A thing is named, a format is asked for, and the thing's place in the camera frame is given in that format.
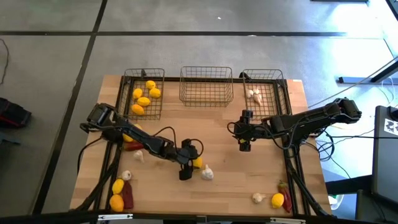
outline wooden tabletop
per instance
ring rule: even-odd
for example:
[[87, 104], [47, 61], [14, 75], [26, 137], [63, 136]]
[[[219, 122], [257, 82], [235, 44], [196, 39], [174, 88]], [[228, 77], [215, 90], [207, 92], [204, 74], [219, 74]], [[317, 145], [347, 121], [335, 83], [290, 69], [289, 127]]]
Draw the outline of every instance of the wooden tabletop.
[[[104, 77], [98, 103], [115, 105], [121, 76]], [[287, 80], [292, 112], [307, 110], [301, 80]], [[271, 197], [277, 193], [279, 180], [286, 181], [283, 152], [272, 140], [260, 139], [252, 143], [251, 152], [240, 152], [239, 146], [226, 125], [237, 121], [245, 109], [243, 84], [234, 84], [234, 100], [226, 108], [186, 107], [178, 97], [179, 83], [164, 83], [162, 117], [157, 121], [138, 121], [143, 130], [154, 134], [172, 126], [177, 135], [177, 145], [186, 138], [200, 139], [205, 145], [203, 163], [213, 170], [215, 178], [205, 181], [200, 171], [187, 181], [178, 179], [180, 166], [176, 163], [150, 156], [144, 151], [145, 163], [132, 158], [133, 152], [122, 152], [118, 174], [131, 171], [130, 180], [134, 195], [133, 213], [193, 214], [193, 215], [243, 215], [290, 216], [284, 209], [273, 209]], [[90, 133], [87, 142], [100, 133]], [[171, 131], [160, 136], [172, 139]], [[70, 208], [81, 204], [93, 190], [100, 176], [106, 141], [99, 141], [86, 149], [81, 161]], [[318, 152], [308, 146], [300, 148], [306, 185], [315, 200], [331, 213], [323, 180]], [[106, 200], [108, 186], [103, 192], [101, 205]], [[296, 190], [298, 208], [302, 213], [299, 190]], [[252, 203], [253, 193], [266, 194], [259, 205]]]

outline wire basket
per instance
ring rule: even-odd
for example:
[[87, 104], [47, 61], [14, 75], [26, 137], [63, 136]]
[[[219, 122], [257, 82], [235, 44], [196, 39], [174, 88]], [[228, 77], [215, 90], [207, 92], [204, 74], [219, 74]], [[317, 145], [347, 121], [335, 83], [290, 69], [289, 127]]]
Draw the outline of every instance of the wire basket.
[[[122, 88], [120, 94], [119, 113], [126, 118], [135, 120], [160, 119], [163, 103], [163, 86], [165, 72], [162, 68], [130, 68], [124, 72], [122, 77]], [[146, 81], [152, 80], [161, 92], [159, 98], [149, 96], [149, 89], [146, 88]], [[144, 115], [138, 115], [132, 112], [131, 106], [137, 104], [137, 99], [132, 97], [136, 88], [143, 91], [142, 96], [150, 99], [150, 104], [144, 106]]]
[[228, 106], [233, 100], [229, 67], [182, 67], [180, 100], [185, 106]]
[[[246, 109], [253, 111], [253, 119], [262, 119], [277, 114], [290, 114], [287, 104], [287, 83], [279, 69], [246, 69], [240, 78], [243, 78], [243, 89]], [[261, 105], [254, 98], [246, 96], [248, 90], [258, 89], [261, 96]]]

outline garlic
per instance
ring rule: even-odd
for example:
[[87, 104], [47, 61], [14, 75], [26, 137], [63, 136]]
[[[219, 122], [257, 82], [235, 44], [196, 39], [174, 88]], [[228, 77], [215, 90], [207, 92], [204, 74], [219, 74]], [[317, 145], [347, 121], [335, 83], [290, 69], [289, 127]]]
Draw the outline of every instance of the garlic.
[[251, 197], [253, 199], [254, 203], [260, 203], [262, 201], [262, 199], [264, 199], [266, 197], [266, 195], [260, 194], [260, 193], [255, 193], [253, 194], [253, 196]]
[[246, 97], [251, 98], [253, 96], [254, 92], [253, 90], [246, 90]]
[[131, 179], [131, 173], [128, 170], [122, 172], [121, 177], [125, 181], [129, 181]]
[[258, 103], [260, 106], [262, 106], [262, 96], [261, 94], [254, 94], [253, 99], [256, 103]]
[[141, 162], [144, 162], [144, 155], [142, 154], [141, 150], [138, 150], [137, 152], [134, 153], [133, 157]]
[[206, 169], [201, 172], [201, 177], [204, 180], [213, 180], [214, 178], [214, 173], [207, 164]]
[[254, 94], [260, 94], [260, 90], [258, 88], [253, 89]]

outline gray floor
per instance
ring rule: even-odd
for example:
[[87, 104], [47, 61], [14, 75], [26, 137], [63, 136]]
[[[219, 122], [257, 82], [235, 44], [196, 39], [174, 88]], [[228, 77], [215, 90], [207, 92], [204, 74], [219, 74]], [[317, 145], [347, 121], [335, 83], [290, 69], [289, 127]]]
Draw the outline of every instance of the gray floor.
[[[92, 30], [100, 4], [101, 1], [6, 1], [6, 7], [0, 9], [0, 30]], [[106, 74], [123, 74], [125, 69], [134, 67], [161, 67], [172, 77], [179, 75], [183, 65], [222, 65], [231, 67], [237, 76], [244, 68], [279, 68], [285, 78], [303, 80], [311, 105], [347, 87], [335, 82], [338, 76], [369, 75], [392, 58], [385, 41], [380, 39], [381, 26], [365, 4], [309, 0], [112, 0], [100, 30], [349, 32], [353, 36], [97, 37], [44, 212], [68, 210], [78, 151], [86, 142], [86, 134], [78, 125], [95, 104]], [[32, 208], [88, 38], [1, 38], [10, 48], [11, 61], [0, 96], [33, 112], [29, 127], [11, 133], [24, 145], [0, 150], [0, 198], [9, 205], [0, 207], [0, 216], [22, 215]], [[0, 46], [0, 71], [3, 55]], [[339, 97], [343, 96], [356, 100], [364, 118], [350, 130], [331, 128], [336, 135], [372, 129], [374, 106], [387, 104], [379, 86], [356, 86]], [[372, 148], [364, 143], [349, 140], [336, 149], [335, 160], [351, 176], [371, 171]], [[345, 176], [331, 162], [323, 163], [323, 168]], [[15, 190], [20, 193], [10, 194]]]

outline yellow lemon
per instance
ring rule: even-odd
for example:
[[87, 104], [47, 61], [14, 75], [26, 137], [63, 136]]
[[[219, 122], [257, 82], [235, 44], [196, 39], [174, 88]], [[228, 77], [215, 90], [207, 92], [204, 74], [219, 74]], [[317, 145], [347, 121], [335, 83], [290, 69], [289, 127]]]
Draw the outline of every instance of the yellow lemon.
[[136, 88], [133, 92], [132, 92], [132, 98], [133, 99], [138, 99], [142, 97], [142, 90], [140, 88]]
[[145, 83], [145, 86], [148, 88], [148, 89], [153, 89], [153, 88], [155, 88], [156, 87], [156, 83], [154, 82], [154, 81], [152, 81], [152, 80], [149, 80], [149, 81], [147, 81], [146, 83]]
[[134, 112], [135, 114], [138, 114], [138, 115], [144, 115], [144, 113], [145, 113], [144, 109], [140, 105], [132, 105], [131, 110], [132, 110], [132, 112]]
[[194, 159], [192, 165], [194, 169], [200, 169], [203, 165], [203, 159], [201, 157], [199, 157], [198, 159]]
[[159, 98], [160, 97], [160, 90], [159, 89], [156, 89], [156, 88], [153, 88], [153, 89], [151, 89], [151, 90], [149, 90], [149, 95], [151, 96], [151, 97], [153, 97], [153, 98]]
[[[142, 127], [141, 127], [141, 125], [139, 125], [139, 124], [135, 124], [135, 127], [137, 127], [137, 128], [139, 128], [139, 129], [142, 130]], [[123, 140], [124, 140], [125, 142], [134, 142], [134, 141], [136, 141], [136, 140], [134, 140], [132, 137], [128, 136], [127, 134], [123, 134]]]
[[116, 179], [112, 185], [112, 192], [113, 194], [120, 194], [122, 192], [124, 186], [124, 180], [123, 179]]
[[111, 199], [109, 200], [109, 205], [113, 211], [123, 212], [124, 202], [122, 196], [112, 195]]
[[140, 97], [140, 98], [138, 98], [137, 103], [140, 106], [148, 106], [150, 103], [150, 100], [146, 97]]
[[284, 195], [281, 193], [274, 194], [271, 199], [272, 208], [280, 208], [284, 204]]

